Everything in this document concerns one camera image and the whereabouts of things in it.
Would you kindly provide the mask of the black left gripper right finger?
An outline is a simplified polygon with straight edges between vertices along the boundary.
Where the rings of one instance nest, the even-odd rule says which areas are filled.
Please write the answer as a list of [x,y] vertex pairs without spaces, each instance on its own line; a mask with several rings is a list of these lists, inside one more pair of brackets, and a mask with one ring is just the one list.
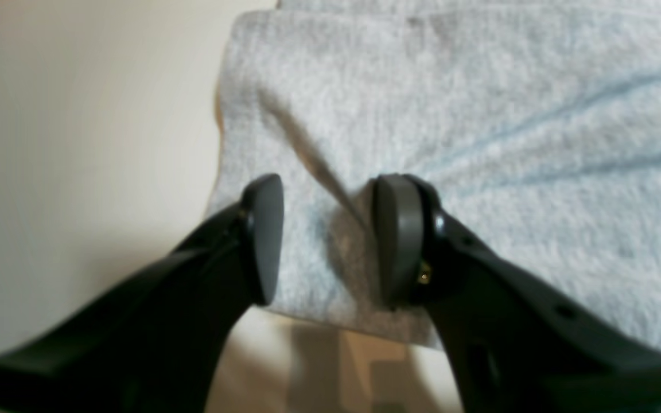
[[381,175],[372,215],[383,303],[420,307],[466,412],[661,412],[661,352],[501,258],[433,186]]

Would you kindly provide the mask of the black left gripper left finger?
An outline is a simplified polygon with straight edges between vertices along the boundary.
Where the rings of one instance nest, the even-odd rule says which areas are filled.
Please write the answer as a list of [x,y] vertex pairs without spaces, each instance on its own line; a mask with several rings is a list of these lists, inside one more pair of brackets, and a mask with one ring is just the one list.
[[202,412],[225,341],[274,298],[279,175],[259,176],[162,259],[0,354],[0,410]]

